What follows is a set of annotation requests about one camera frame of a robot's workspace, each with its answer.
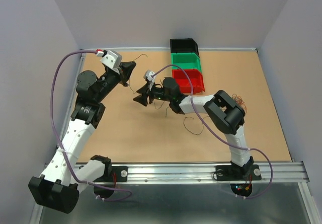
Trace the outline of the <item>red storage bin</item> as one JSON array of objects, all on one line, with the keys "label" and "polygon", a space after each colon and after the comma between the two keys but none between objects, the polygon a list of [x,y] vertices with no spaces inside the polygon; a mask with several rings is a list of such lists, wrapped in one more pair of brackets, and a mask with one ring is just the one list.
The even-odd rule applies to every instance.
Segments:
[{"label": "red storage bin", "polygon": [[172,77],[176,80],[182,93],[189,94],[191,92],[190,84],[193,87],[193,94],[205,92],[203,74],[198,69],[184,69],[184,72],[180,69],[172,70]]}]

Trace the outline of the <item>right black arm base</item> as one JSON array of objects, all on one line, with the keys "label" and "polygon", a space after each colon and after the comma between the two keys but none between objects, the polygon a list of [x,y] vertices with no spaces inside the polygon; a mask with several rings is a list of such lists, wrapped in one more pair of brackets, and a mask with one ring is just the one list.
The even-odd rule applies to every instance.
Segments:
[{"label": "right black arm base", "polygon": [[239,166],[218,165],[212,178],[216,181],[229,181],[235,195],[249,197],[253,191],[253,181],[260,181],[262,176],[258,165],[252,165],[246,173],[243,173]]}]

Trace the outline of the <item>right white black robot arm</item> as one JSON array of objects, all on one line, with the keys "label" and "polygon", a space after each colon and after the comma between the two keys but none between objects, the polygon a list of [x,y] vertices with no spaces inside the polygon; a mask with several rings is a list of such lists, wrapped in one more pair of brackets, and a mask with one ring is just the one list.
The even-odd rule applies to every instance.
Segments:
[{"label": "right white black robot arm", "polygon": [[143,106],[154,100],[169,102],[169,107],[176,114],[207,114],[216,128],[225,135],[231,154],[232,174],[242,179],[250,172],[254,163],[247,147],[244,133],[244,109],[225,91],[216,94],[192,97],[181,92],[174,78],[164,78],[163,84],[146,81],[146,84],[136,91],[138,96],[133,101]]}]

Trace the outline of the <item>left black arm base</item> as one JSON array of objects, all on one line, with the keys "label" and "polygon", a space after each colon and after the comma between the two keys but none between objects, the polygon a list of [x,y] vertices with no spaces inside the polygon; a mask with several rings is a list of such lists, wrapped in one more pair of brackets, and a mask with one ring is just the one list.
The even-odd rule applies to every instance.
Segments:
[{"label": "left black arm base", "polygon": [[[104,186],[109,188],[116,188],[116,184],[125,183],[128,179],[128,167],[127,166],[112,166],[110,174],[104,174],[97,178],[96,182],[105,183]],[[95,195],[102,198],[110,198],[114,194],[114,190],[106,190],[98,187],[93,187]]]}]

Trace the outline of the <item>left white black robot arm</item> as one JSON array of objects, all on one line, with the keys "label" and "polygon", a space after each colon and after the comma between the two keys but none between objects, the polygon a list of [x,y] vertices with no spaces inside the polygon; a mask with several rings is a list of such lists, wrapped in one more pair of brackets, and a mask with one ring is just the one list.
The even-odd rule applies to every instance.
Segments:
[{"label": "left white black robot arm", "polygon": [[116,187],[117,174],[112,170],[112,161],[108,157],[95,155],[81,169],[74,171],[86,142],[97,129],[105,111],[102,100],[118,85],[127,86],[134,61],[122,62],[112,70],[107,66],[100,76],[91,71],[81,72],[76,81],[78,96],[64,137],[59,138],[59,147],[39,177],[32,177],[28,188],[35,200],[45,206],[63,213],[70,213],[76,206],[79,195],[93,181],[110,180],[104,186],[105,194],[99,198],[108,200]]}]

